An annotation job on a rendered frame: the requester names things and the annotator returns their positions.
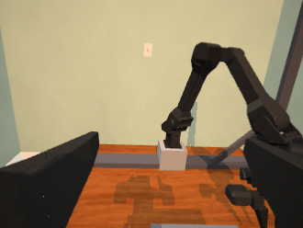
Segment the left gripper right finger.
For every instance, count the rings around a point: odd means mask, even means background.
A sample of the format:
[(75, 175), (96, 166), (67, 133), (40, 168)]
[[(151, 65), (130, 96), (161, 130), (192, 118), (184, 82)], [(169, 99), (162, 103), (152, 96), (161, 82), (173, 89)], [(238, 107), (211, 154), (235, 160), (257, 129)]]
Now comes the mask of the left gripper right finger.
[(254, 138), (243, 154), (281, 228), (303, 228), (303, 157)]

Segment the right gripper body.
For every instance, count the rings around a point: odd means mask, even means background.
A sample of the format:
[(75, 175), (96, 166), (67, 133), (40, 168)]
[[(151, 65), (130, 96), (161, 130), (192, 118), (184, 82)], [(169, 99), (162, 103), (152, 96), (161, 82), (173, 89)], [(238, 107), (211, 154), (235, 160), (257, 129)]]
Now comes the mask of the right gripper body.
[(235, 206), (249, 206), (252, 204), (255, 207), (264, 207), (265, 197), (255, 183), (257, 190), (249, 190), (244, 185), (228, 184), (225, 187), (225, 195), (230, 203)]

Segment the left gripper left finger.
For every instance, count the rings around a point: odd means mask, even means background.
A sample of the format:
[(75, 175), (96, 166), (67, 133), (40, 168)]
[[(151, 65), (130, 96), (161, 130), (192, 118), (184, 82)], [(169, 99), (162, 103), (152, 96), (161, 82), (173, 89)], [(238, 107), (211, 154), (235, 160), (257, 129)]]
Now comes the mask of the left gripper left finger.
[(90, 131), (0, 168), (0, 228), (66, 228), (99, 149)]

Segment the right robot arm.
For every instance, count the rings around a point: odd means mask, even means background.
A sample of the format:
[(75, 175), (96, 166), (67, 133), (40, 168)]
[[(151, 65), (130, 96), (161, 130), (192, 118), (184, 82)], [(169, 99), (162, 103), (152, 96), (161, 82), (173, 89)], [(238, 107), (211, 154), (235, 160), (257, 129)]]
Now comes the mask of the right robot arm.
[(186, 131), (191, 126), (194, 119), (191, 109), (208, 74), (219, 62), (227, 65), (245, 99), (247, 117), (255, 132), (251, 138), (303, 157), (302, 134), (290, 122), (289, 115), (281, 105), (266, 93), (244, 51), (233, 47), (221, 48), (218, 44), (207, 42), (200, 42), (194, 48), (191, 58), (192, 72), (185, 90), (178, 106), (162, 124), (162, 131), (166, 132), (163, 140), (165, 148), (182, 148), (181, 131)]

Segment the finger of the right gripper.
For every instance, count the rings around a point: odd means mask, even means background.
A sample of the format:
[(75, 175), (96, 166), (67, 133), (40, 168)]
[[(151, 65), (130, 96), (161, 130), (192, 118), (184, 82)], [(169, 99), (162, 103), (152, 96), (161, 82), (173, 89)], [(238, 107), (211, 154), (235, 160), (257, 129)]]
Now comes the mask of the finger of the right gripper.
[(268, 222), (268, 208), (264, 207), (255, 207), (252, 204), (250, 206), (254, 209), (255, 214), (257, 216), (258, 222), (261, 228), (267, 228)]
[(275, 228), (281, 228), (281, 226), (279, 225), (277, 219), (275, 218)]

